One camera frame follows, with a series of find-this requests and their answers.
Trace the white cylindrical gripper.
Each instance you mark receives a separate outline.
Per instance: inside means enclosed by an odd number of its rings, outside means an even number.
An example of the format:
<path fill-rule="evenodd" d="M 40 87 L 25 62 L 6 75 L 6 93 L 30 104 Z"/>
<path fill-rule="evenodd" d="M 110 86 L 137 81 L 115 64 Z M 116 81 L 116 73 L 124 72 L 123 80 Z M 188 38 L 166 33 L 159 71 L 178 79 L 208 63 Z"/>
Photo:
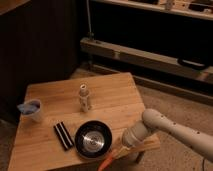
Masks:
<path fill-rule="evenodd" d="M 127 155 L 130 152 L 129 148 L 137 147 L 149 135 L 150 130 L 143 124 L 143 122 L 136 122 L 133 126 L 127 128 L 123 132 L 122 141 L 120 139 L 115 141 L 113 145 L 113 153 L 116 154 L 115 157 L 121 158 Z"/>

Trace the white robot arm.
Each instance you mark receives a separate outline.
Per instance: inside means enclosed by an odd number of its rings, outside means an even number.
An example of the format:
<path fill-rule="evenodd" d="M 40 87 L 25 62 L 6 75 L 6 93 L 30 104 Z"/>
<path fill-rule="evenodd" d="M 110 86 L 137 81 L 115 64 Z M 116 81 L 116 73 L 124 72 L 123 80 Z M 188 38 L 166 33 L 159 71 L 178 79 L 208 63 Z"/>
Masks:
<path fill-rule="evenodd" d="M 144 141 L 157 131 L 162 131 L 194 152 L 213 162 L 213 136 L 170 120 L 155 109 L 145 109 L 139 120 L 124 130 L 114 158 L 120 158 L 131 150 L 140 148 Z"/>

